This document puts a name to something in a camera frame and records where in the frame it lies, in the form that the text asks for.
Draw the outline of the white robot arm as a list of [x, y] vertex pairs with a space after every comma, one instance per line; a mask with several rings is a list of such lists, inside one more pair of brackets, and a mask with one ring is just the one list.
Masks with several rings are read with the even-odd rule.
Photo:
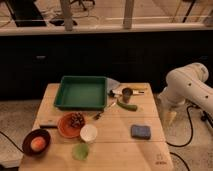
[[169, 126], [176, 114], [174, 109], [189, 100], [208, 114], [213, 114], [213, 88], [206, 84], [209, 77], [202, 63], [191, 63], [171, 70], [166, 75], [167, 86], [158, 95], [161, 101], [162, 121]]

